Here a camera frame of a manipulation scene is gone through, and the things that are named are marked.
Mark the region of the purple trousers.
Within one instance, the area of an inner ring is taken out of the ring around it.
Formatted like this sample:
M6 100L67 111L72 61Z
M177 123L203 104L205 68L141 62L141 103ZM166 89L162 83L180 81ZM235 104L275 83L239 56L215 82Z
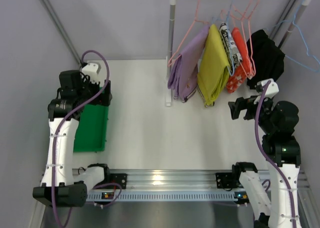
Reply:
M187 102L196 91L198 61L205 48L209 28L209 25L205 25L187 44L171 69L167 88L173 91L174 99L180 99L183 103Z

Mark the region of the pink wire hanger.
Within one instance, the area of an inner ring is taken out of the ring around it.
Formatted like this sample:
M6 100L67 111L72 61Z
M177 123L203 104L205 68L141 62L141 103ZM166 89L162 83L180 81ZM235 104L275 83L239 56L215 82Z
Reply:
M180 44L178 45L178 47L176 48L176 50L173 52L172 51L172 57L169 59L169 65L172 66L173 63L180 57L180 55L177 55L180 50L181 47L183 45L183 43L185 42L186 38L188 37L189 33L191 32L192 28L194 27L194 25L199 22L199 23L203 23L203 24L208 24L207 21L204 20L199 20L198 16L199 16L199 6L200 6L200 1L201 0L197 0L197 4L196 4L196 8L195 8L195 13L194 13L194 19L192 21L192 23L190 24L188 30L186 31L184 37L182 38Z

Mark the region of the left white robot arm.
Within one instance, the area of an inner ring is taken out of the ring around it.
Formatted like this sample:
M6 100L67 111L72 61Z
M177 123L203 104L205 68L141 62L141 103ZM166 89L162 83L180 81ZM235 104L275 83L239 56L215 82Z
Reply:
M73 176L73 148L76 131L85 118L84 109L63 120L70 111L99 92L101 84L98 77L99 71L88 68L59 74L60 88L47 107L50 141L45 173L40 186L32 191L33 198L45 206L51 207L55 201L57 207L82 207L88 192L108 178L106 164L91 164L79 178Z

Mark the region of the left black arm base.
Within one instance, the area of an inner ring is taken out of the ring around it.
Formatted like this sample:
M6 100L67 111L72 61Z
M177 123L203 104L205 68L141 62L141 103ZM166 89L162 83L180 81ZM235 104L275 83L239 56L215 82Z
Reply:
M127 173L111 173L107 181L110 183L117 183L121 186L122 189L125 190L127 188L127 179Z

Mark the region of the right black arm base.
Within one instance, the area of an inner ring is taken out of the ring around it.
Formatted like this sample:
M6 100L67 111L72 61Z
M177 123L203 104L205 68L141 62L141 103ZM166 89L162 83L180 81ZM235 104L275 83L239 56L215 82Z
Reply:
M216 187L218 189L223 189L225 191L231 191L232 189L236 189L237 181L232 174L232 172L221 172L215 174L216 178Z

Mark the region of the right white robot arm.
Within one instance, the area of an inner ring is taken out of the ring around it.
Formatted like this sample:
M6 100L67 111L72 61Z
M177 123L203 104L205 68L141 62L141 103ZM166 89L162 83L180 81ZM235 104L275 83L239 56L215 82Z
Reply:
M291 102L274 104L271 98L255 103L257 96L229 102L232 119L242 110L245 120L254 120L255 139L264 156L270 177L268 196L258 176L255 164L237 162L232 167L236 181L245 189L254 211L256 228L299 228L298 175L301 149L294 137L299 121L299 109Z

